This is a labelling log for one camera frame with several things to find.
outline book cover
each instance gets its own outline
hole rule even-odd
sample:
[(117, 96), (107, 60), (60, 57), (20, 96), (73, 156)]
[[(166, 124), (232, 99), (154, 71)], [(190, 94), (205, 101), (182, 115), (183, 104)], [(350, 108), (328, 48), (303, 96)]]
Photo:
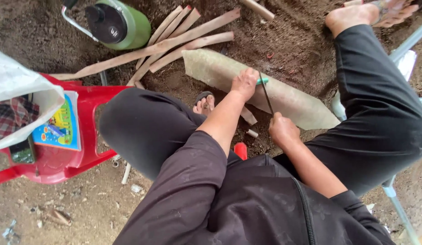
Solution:
[(44, 125), (34, 129), (34, 144), (81, 151), (77, 113), (78, 94), (64, 92), (64, 104)]

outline leg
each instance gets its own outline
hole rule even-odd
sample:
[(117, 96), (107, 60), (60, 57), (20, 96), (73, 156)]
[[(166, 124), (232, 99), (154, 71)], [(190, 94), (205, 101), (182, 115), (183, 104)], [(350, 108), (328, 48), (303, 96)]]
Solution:
[[(369, 25), (341, 31), (335, 49), (348, 119), (306, 145), (346, 187), (363, 195), (422, 157), (422, 105)], [(275, 159), (287, 167), (285, 155)]]
[[(205, 119), (176, 98), (129, 88), (107, 103), (99, 131), (132, 167), (155, 180), (164, 161), (185, 144)], [(233, 152), (228, 159), (240, 160)]]

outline hand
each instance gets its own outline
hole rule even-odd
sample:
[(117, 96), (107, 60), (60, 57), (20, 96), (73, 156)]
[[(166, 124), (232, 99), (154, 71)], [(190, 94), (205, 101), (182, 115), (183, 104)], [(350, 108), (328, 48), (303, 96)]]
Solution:
[(300, 140), (300, 130), (291, 121), (283, 117), (281, 113), (275, 113), (270, 120), (268, 127), (273, 142), (279, 146), (285, 153), (296, 143), (302, 143)]
[(248, 101), (253, 94), (255, 93), (256, 82), (259, 78), (259, 72), (252, 69), (247, 68), (246, 70), (242, 70), (240, 75), (236, 76), (232, 80), (232, 87), (230, 91), (238, 92), (241, 94), (244, 102)]

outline dirt ground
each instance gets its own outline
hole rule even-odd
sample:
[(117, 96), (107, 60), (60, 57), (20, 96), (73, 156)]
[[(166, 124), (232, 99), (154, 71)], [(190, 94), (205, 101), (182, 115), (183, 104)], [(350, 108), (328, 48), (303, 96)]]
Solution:
[[(229, 0), (124, 2), (147, 15), (153, 30), (180, 4), (196, 7), (202, 14), (195, 26), (239, 6), (236, 1)], [(83, 9), (92, 3), (94, 1), (79, 1), (70, 15), (85, 25)], [(342, 1), (260, 0), (259, 3), (276, 14), (273, 22), (262, 24), (257, 14), (242, 7), (240, 19), (211, 32), (234, 31), (235, 41), (209, 48), (220, 51), (225, 47), (228, 57), (260, 69), (329, 105), (337, 88), (335, 53), (332, 37), (323, 22), (325, 15), (340, 7)], [(421, 24), (422, 10), (400, 25), (376, 30), (376, 34), (389, 52)], [(86, 65), (125, 53), (112, 51), (92, 41), (68, 24), (61, 16), (59, 0), (0, 0), (0, 50), (29, 69), (45, 73), (76, 72)], [(415, 89), (421, 89), (422, 40), (414, 50), (418, 60), (410, 83)], [(272, 53), (274, 56), (268, 59), (267, 54)], [(133, 75), (134, 67), (135, 62), (131, 62), (108, 70), (109, 85), (125, 85)], [(101, 85), (99, 75), (82, 80), (86, 86)], [(186, 76), (181, 60), (155, 74), (148, 73), (141, 82), (149, 90), (168, 93), (188, 105), (192, 105), (196, 95), (204, 90), (213, 91), (217, 102), (224, 96), (223, 92)], [(270, 115), (252, 106), (247, 107), (259, 121), (255, 127), (260, 137), (245, 136), (247, 124), (240, 120), (234, 142), (247, 143), (250, 157), (280, 153), (268, 137)], [(321, 132), (323, 130), (303, 131), (301, 136), (307, 141)], [(0, 170), (6, 167), (7, 160), (0, 155)], [(151, 181), (135, 171), (127, 185), (121, 185), (123, 170), (124, 164), (113, 168), (107, 161), (62, 184), (40, 185), (20, 178), (0, 185), (0, 244), (6, 244), (1, 233), (14, 219), (21, 244), (111, 244), (151, 186)], [(143, 192), (132, 193), (132, 184), (142, 186)], [(422, 235), (422, 163), (403, 171), (395, 186), (411, 222)], [(72, 197), (77, 188), (80, 188), (80, 195)], [(363, 200), (366, 204), (375, 203), (374, 215), (389, 227), (398, 244), (407, 242), (397, 214), (380, 187), (364, 196)], [(40, 207), (40, 214), (30, 212), (35, 206)], [(47, 219), (47, 211), (54, 207), (64, 209), (73, 220), (72, 226), (58, 225)], [(42, 228), (36, 225), (38, 219), (43, 222)]]

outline plaid fabric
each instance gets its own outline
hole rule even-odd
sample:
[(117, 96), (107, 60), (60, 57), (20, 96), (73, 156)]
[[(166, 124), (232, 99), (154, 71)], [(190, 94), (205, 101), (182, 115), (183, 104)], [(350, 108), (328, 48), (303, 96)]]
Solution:
[(0, 140), (39, 117), (39, 106), (23, 97), (0, 101)]

